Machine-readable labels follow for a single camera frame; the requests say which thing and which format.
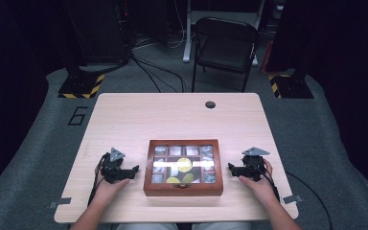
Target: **black speaker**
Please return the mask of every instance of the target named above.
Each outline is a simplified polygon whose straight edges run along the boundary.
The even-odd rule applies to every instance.
[[[131,54],[125,0],[64,0],[86,63],[122,63]]]

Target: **dark background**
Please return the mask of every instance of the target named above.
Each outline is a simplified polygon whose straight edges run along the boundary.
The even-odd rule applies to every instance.
[[[159,26],[154,30],[161,34],[162,29],[177,30],[172,1],[151,2],[154,6],[166,6],[166,14],[161,11],[158,20],[167,18],[167,22],[154,24]],[[187,5],[177,2],[180,15],[185,18]],[[217,7],[233,11],[235,5],[227,2],[217,1],[210,10]],[[201,5],[194,7],[203,10],[205,6]],[[100,25],[105,31],[120,30],[117,23]],[[63,1],[0,0],[0,174],[16,154],[44,102],[48,88],[45,77],[65,67],[64,61],[86,64],[88,53],[74,29]],[[106,36],[102,39],[105,46],[115,45]],[[115,49],[124,50],[118,45]],[[91,53],[99,56],[100,50]],[[306,54],[312,54],[313,62],[304,61]],[[111,62],[123,56],[104,55]],[[368,179],[368,1],[288,0],[268,68],[285,71],[298,66],[309,66],[308,74],[324,88],[349,158]]]

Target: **light wood tabletop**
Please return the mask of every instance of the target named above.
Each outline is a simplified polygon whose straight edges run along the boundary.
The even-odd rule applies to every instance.
[[[215,108],[207,108],[214,102]],[[145,196],[143,191],[150,140],[218,139],[222,166],[221,196]],[[97,100],[82,138],[55,221],[75,222],[86,209],[94,170],[111,148],[126,157],[122,169],[139,172],[113,200],[102,222],[203,222],[268,219],[264,208],[228,163],[242,166],[242,151],[269,151],[273,179],[281,197],[291,196],[261,100],[254,93],[106,93]],[[294,202],[283,206],[295,219]]]

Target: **gray carpet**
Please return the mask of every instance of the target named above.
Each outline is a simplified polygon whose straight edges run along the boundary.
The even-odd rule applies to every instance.
[[[259,50],[259,60],[263,58],[265,45],[266,41]],[[183,49],[184,44],[175,49],[153,45],[135,49],[133,54],[179,74],[190,91],[193,63],[182,62]],[[104,67],[90,66],[89,69]],[[260,74],[259,68],[253,68],[246,92],[260,95],[285,169],[318,193],[330,212],[334,229],[368,229],[368,183],[347,158],[321,86],[307,77],[314,99],[276,99],[267,76]],[[181,90],[176,76],[159,70],[153,73],[177,91]],[[227,75],[221,72],[211,70],[206,75],[210,77],[202,80],[213,85],[199,82],[196,92],[234,92],[220,86],[242,86],[241,80],[221,79]],[[58,90],[66,77],[65,70],[47,76],[50,87],[44,105],[21,148],[0,176],[0,229],[68,228],[54,222],[56,210],[47,206],[61,197],[97,97],[58,98]],[[173,92],[160,80],[156,82],[162,92]],[[157,92],[157,88],[145,72],[130,61],[105,75],[99,93],[105,92]],[[81,126],[68,126],[78,106],[87,107],[80,110],[86,117]],[[291,190],[304,198],[298,203],[298,223],[304,229],[329,229],[324,208],[315,195],[297,179],[288,179]],[[270,229],[267,221],[255,222],[255,225],[255,229]],[[110,224],[100,226],[101,229],[111,227]]]

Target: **black chair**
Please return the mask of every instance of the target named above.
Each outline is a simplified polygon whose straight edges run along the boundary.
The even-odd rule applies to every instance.
[[[195,60],[193,72],[194,92],[196,66],[243,74],[247,84],[253,58],[258,48],[258,31],[247,23],[215,17],[203,17],[195,23]]]

